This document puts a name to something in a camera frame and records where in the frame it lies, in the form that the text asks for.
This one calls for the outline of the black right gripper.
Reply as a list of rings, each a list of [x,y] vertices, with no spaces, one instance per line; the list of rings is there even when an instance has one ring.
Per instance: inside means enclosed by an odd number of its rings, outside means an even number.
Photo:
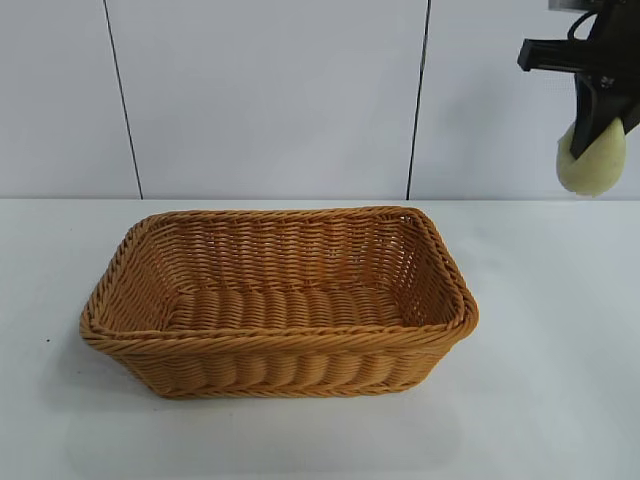
[[[563,39],[525,39],[517,64],[525,72],[572,74],[576,117],[570,145],[578,159],[616,120],[625,132],[640,124],[639,3],[551,1],[554,11],[579,12]]]

